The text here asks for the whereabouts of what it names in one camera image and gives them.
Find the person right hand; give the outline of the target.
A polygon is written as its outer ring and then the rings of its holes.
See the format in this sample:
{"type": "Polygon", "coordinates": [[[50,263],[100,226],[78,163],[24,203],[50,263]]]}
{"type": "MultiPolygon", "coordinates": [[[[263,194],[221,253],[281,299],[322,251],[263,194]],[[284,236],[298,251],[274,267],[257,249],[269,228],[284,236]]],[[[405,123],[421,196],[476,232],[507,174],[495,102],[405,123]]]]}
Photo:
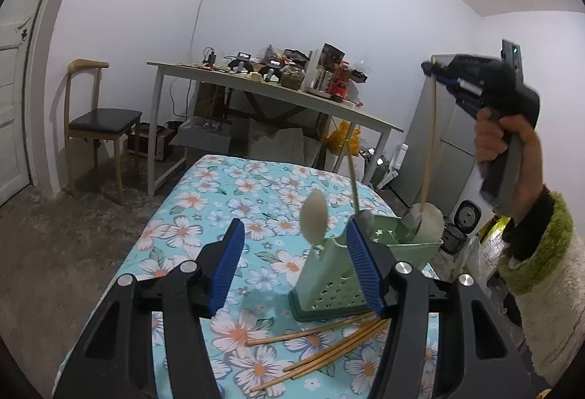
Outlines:
{"type": "Polygon", "coordinates": [[[477,163],[491,162],[505,152],[505,132],[516,134],[521,139],[521,168],[509,214],[514,223],[518,224],[528,215],[543,191],[541,143],[535,129],[524,116],[507,116],[496,122],[492,119],[491,110],[483,108],[477,113],[475,123],[477,163]]]}

